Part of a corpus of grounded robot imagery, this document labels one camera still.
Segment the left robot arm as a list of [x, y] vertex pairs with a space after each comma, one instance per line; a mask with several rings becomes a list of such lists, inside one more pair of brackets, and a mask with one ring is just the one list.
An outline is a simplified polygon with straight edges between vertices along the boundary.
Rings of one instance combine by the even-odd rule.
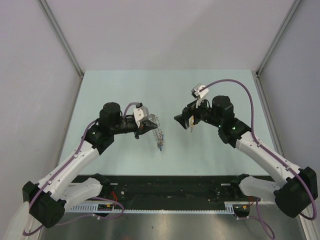
[[97, 197], [105, 200], [111, 188], [97, 175], [78, 186], [70, 186], [76, 176], [97, 159], [114, 142], [116, 135], [133, 133], [141, 135], [158, 126], [150, 119], [149, 110], [135, 103], [131, 115], [126, 116], [116, 102], [105, 103], [99, 117], [86, 127], [80, 143], [69, 157], [36, 183], [28, 181], [22, 188], [23, 200], [29, 203], [29, 214], [45, 228], [52, 228], [66, 210]]

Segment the yellow tag key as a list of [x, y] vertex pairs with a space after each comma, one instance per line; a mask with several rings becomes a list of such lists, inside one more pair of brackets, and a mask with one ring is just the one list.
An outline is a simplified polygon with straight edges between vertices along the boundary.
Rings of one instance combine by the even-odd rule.
[[189, 118], [189, 127], [190, 127], [190, 132], [193, 132], [193, 129], [195, 128], [196, 124], [195, 124], [195, 119], [193, 116], [191, 116]]

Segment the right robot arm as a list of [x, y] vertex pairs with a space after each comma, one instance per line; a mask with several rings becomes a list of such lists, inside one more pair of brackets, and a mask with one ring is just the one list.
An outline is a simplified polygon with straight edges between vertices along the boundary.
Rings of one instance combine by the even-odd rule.
[[216, 127], [223, 143], [250, 157], [272, 177], [268, 181], [248, 174], [239, 175], [230, 188], [235, 200], [242, 201], [247, 196], [260, 198], [276, 204], [291, 218], [301, 215], [308, 206], [312, 206], [314, 213], [310, 220], [317, 217], [316, 172], [310, 167], [302, 169], [260, 142], [254, 136], [253, 129], [235, 117], [229, 97], [216, 96], [212, 105], [208, 105], [207, 100], [201, 103], [193, 101], [174, 119], [186, 130], [199, 122]]

